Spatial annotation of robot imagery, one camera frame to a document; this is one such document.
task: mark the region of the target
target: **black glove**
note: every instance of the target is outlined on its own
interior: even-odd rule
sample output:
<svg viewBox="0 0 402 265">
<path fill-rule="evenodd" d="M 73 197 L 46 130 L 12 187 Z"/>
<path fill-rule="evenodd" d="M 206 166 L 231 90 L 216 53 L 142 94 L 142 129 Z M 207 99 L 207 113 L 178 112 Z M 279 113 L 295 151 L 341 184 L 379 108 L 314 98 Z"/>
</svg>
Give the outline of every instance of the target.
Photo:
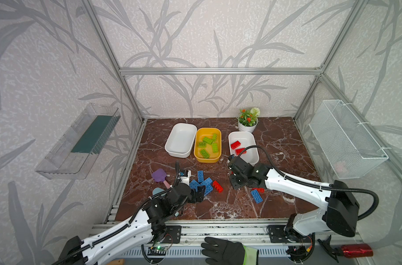
<svg viewBox="0 0 402 265">
<path fill-rule="evenodd" d="M 214 237 L 206 237 L 201 247 L 202 254 L 208 256 L 205 260 L 210 265 L 255 265 L 258 264 L 258 250 L 242 245 L 240 242 Z"/>
</svg>

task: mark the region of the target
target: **transparent storage rack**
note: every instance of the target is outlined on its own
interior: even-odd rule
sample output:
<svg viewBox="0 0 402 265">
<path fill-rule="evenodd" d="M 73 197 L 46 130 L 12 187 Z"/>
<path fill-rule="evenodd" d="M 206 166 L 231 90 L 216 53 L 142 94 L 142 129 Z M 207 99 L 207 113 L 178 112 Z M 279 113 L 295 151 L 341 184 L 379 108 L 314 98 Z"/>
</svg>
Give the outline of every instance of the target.
<svg viewBox="0 0 402 265">
<path fill-rule="evenodd" d="M 85 179 L 119 119 L 117 107 L 89 103 L 36 172 L 49 179 Z"/>
<path fill-rule="evenodd" d="M 388 159 L 341 100 L 324 100 L 310 128 L 338 178 L 359 178 Z"/>
</svg>

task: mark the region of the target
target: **patterned wallpaper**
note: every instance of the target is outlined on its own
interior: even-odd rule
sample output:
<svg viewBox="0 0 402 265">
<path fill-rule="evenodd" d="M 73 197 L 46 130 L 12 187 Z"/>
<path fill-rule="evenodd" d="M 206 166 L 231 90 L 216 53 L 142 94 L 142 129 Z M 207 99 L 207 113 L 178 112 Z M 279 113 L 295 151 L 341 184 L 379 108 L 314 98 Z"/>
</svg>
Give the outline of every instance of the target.
<svg viewBox="0 0 402 265">
<path fill-rule="evenodd" d="M 318 67 L 354 0 L 92 2 L 120 67 Z M 290 116 L 310 80 L 127 77 L 146 117 L 235 117 L 248 106 Z"/>
<path fill-rule="evenodd" d="M 36 173 L 89 102 L 122 117 L 87 178 Z M 0 1 L 0 264 L 51 264 L 102 222 L 139 126 L 79 1 Z"/>
<path fill-rule="evenodd" d="M 370 0 L 327 74 L 402 158 L 402 1 Z M 325 99 L 334 98 L 319 85 L 297 124 L 316 169 L 325 181 L 332 182 L 333 169 L 308 126 Z M 363 240 L 374 250 L 375 264 L 402 265 L 400 180 L 385 162 L 365 176 L 345 182 L 379 195 L 377 210 L 357 224 Z M 370 196 L 355 196 L 361 202 L 360 212 L 372 203 Z"/>
</svg>

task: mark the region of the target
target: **red toy brick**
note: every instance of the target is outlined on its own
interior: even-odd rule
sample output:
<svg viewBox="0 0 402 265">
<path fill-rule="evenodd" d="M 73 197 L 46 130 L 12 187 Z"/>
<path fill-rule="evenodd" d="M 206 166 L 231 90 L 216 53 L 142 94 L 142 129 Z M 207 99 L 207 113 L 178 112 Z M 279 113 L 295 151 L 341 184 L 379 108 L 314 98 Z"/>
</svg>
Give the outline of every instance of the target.
<svg viewBox="0 0 402 265">
<path fill-rule="evenodd" d="M 213 181 L 212 185 L 219 193 L 223 191 L 222 186 L 217 181 Z"/>
<path fill-rule="evenodd" d="M 236 141 L 233 144 L 231 144 L 230 147 L 232 148 L 232 150 L 235 150 L 235 148 L 239 147 L 240 145 L 241 145 L 241 143 L 239 141 Z"/>
<path fill-rule="evenodd" d="M 240 148 L 240 149 L 236 149 L 236 155 L 239 156 L 239 153 L 242 152 L 242 150 L 244 150 L 245 148 Z"/>
<path fill-rule="evenodd" d="M 259 193 L 264 193 L 264 188 L 252 188 L 251 190 L 258 190 Z"/>
</svg>

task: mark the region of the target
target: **blue toy brick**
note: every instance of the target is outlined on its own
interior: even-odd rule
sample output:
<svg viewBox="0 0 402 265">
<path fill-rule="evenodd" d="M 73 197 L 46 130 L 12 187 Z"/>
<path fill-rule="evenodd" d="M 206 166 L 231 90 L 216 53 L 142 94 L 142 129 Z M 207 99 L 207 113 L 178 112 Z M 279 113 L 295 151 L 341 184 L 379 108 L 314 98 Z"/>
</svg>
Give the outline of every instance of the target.
<svg viewBox="0 0 402 265">
<path fill-rule="evenodd" d="M 198 186 L 201 186 L 201 185 L 198 182 L 196 182 L 194 179 L 191 181 L 191 183 L 189 183 L 189 187 L 196 191 L 198 191 Z"/>
<path fill-rule="evenodd" d="M 198 182 L 204 181 L 204 171 L 198 170 Z"/>
<path fill-rule="evenodd" d="M 259 204 L 260 202 L 263 201 L 263 199 L 261 198 L 260 194 L 258 193 L 258 190 L 251 190 L 251 195 L 254 198 L 255 202 L 257 204 Z"/>
<path fill-rule="evenodd" d="M 211 183 L 213 183 L 213 181 L 211 180 L 211 178 L 208 178 L 206 180 L 204 180 L 203 182 L 201 182 L 201 185 L 207 186 L 210 185 Z"/>
<path fill-rule="evenodd" d="M 205 186 L 205 192 L 204 192 L 204 196 L 209 194 L 210 192 L 213 191 L 213 187 L 211 185 L 206 185 Z"/>
</svg>

